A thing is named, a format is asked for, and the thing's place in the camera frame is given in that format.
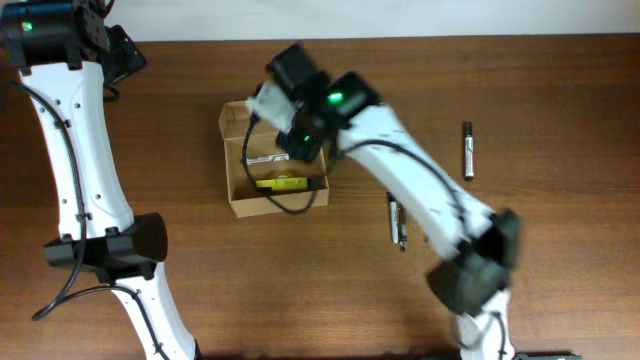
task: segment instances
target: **cardboard box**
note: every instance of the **cardboard box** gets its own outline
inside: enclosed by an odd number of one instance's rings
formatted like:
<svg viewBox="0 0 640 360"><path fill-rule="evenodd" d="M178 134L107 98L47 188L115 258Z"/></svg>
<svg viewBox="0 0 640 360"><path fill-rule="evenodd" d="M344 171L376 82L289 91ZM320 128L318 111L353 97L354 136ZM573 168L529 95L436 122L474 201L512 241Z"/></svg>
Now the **cardboard box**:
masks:
<svg viewBox="0 0 640 360"><path fill-rule="evenodd" d="M256 192L242 166L242 144L249 126L249 111L244 101L227 103L220 114L220 133L224 139L224 154L227 171L227 194L229 203L237 217L282 212L262 194ZM249 158L283 153L276 146L278 130L267 121L256 124L249 140ZM311 163L299 160L278 161L249 165L255 180L273 179L281 175L288 177L321 177L313 207L329 204L329 182L325 174L324 154ZM289 209L301 209L309 201L311 191L275 195L273 199Z"/></svg>

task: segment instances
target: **yellow marker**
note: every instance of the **yellow marker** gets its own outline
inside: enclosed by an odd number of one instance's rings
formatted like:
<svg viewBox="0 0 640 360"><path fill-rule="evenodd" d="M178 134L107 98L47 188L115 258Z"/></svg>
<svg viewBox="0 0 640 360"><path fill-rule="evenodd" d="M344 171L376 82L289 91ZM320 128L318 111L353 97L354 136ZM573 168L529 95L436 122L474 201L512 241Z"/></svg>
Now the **yellow marker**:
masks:
<svg viewBox="0 0 640 360"><path fill-rule="evenodd" d="M270 188L272 191L306 190L309 187L307 178L280 178L272 180L258 180L259 188Z"/></svg>

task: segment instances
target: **marker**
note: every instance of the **marker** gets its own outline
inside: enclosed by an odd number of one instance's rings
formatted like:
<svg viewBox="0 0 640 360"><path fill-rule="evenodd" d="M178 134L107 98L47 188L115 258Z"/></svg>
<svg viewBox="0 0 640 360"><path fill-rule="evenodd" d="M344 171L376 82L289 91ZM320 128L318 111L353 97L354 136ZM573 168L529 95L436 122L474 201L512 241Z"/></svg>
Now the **marker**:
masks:
<svg viewBox="0 0 640 360"><path fill-rule="evenodd" d="M464 124L464 179L473 180L473 130L470 122Z"/></svg>

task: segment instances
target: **wood grain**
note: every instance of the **wood grain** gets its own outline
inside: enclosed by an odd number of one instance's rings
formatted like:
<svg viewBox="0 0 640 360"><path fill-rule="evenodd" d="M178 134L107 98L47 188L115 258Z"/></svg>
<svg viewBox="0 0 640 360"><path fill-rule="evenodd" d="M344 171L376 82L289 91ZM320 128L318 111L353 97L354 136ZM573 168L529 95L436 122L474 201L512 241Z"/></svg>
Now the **wood grain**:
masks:
<svg viewBox="0 0 640 360"><path fill-rule="evenodd" d="M453 348L427 289L428 246L390 244L384 189L345 161L330 205L303 217L236 219L217 119L245 98L287 42L141 44L150 66L121 85L106 118L136 213L168 227L168 279L209 355L357 356ZM587 359L640 351L640 36L309 41L333 74L357 69L424 148L461 179L461 122L474 122L476 172L464 186L525 221L510 312L519 351ZM14 76L2 62L3 79ZM142 359L108 294L41 323L67 272L55 186L28 100L0 118L0 357ZM77 288L96 283L83 275Z"/></svg>

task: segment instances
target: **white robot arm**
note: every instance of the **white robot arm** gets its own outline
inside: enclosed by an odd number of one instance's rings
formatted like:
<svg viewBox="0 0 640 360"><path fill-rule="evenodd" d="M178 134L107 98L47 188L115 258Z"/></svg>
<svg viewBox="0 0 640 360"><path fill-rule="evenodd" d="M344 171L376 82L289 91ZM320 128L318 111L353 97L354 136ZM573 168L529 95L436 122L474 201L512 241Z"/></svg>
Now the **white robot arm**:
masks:
<svg viewBox="0 0 640 360"><path fill-rule="evenodd" d="M458 314L462 359L513 358L507 321L518 226L513 213L499 217L458 186L357 75L330 82L298 46L267 69L277 85L265 83L248 107L281 131L278 144L293 158L310 159L322 142L333 141L339 153L375 175L445 261L429 275L429 284ZM496 236L500 232L508 233L506 239Z"/></svg>
<svg viewBox="0 0 640 360"><path fill-rule="evenodd" d="M165 276L164 222L159 214L134 217L118 181L104 119L103 85L137 70L119 64L143 64L144 58L126 58L138 55L133 42L121 29L104 26L106 13L98 5L104 2L13 3L0 17L0 39L20 71L21 84L12 84L32 98L58 192L60 237L45 247L47 260L74 269L66 290L33 318L78 296L111 291L148 359L198 359ZM95 272L108 285L67 295L77 271Z"/></svg>

